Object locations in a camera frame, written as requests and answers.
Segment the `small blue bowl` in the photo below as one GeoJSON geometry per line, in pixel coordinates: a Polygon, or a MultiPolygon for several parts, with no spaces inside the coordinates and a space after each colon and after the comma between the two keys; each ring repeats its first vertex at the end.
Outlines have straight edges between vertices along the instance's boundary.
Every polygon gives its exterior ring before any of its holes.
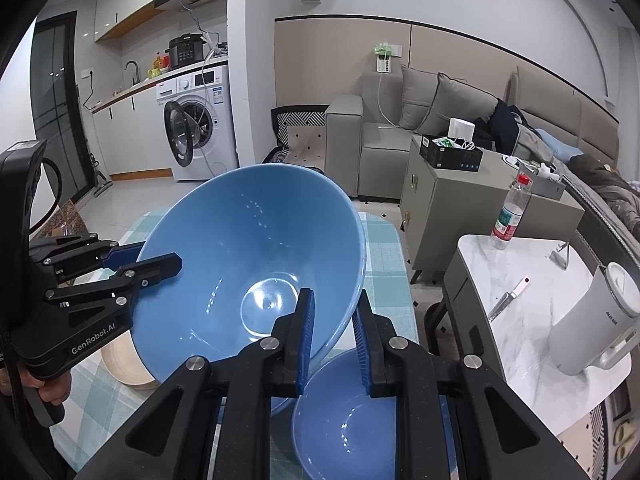
{"type": "MultiPolygon", "coordinates": [[[[364,229],[345,193],[291,164],[229,171],[172,207],[139,260],[175,252],[178,276],[142,289],[131,330],[158,381],[192,355],[231,357],[271,333],[312,288],[316,316],[310,369],[342,335],[360,297],[364,229]]],[[[272,408],[283,407],[274,399],[272,408]]]]}
{"type": "MultiPolygon", "coordinates": [[[[447,403],[440,397],[449,468],[456,469],[447,403]]],[[[371,399],[355,349],[327,361],[296,402],[291,432],[298,460],[312,480],[394,480],[396,398],[371,399]]]]}

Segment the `washing machine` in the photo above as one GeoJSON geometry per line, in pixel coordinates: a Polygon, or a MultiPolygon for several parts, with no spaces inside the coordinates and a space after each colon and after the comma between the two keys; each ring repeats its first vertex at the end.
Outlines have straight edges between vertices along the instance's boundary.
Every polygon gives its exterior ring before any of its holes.
{"type": "Polygon", "coordinates": [[[209,180],[238,167],[228,65],[156,85],[175,180],[209,180]]]}

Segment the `blue pillow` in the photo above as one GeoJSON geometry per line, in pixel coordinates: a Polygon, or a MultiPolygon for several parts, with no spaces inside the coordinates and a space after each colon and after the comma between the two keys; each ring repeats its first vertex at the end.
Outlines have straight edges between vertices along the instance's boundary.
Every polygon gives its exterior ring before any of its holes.
{"type": "Polygon", "coordinates": [[[555,158],[561,160],[565,164],[569,163],[569,160],[572,156],[584,155],[583,150],[580,148],[576,148],[575,146],[569,146],[565,144],[561,140],[556,139],[553,135],[542,130],[541,128],[536,128],[536,131],[542,138],[542,141],[551,148],[551,151],[554,152],[555,158]]]}

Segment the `checkered tablecloth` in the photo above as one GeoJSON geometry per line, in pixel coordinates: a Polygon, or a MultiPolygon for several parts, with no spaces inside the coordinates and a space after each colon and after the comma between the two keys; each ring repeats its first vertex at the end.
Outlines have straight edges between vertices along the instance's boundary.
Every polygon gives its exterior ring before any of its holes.
{"type": "MultiPolygon", "coordinates": [[[[139,219],[122,237],[121,244],[146,240],[166,210],[153,211],[139,219]]],[[[418,332],[398,232],[386,220],[360,213],[367,241],[367,270],[364,287],[373,312],[386,316],[396,332],[415,342],[418,332]]],[[[105,279],[110,270],[99,270],[91,281],[105,279]]],[[[355,346],[349,326],[327,356],[355,346]]],[[[72,370],[71,396],[65,401],[64,421],[51,428],[56,448],[78,471],[105,441],[152,393],[137,391],[119,383],[104,367],[96,352],[72,370]]],[[[302,471],[291,442],[293,405],[271,419],[271,478],[299,480],[302,471]]]]}

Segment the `tissue box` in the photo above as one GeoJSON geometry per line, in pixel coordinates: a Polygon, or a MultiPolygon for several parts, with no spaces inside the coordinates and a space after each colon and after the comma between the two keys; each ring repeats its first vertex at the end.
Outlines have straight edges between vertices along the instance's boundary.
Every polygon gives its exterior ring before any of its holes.
{"type": "Polygon", "coordinates": [[[524,164],[520,165],[520,171],[531,179],[532,194],[544,196],[551,200],[560,200],[562,198],[562,193],[564,193],[564,184],[562,182],[554,182],[548,178],[537,176],[524,164]]]}
{"type": "Polygon", "coordinates": [[[482,150],[462,150],[445,148],[431,142],[428,136],[422,136],[420,155],[432,168],[438,170],[478,171],[482,161],[482,150]]]}

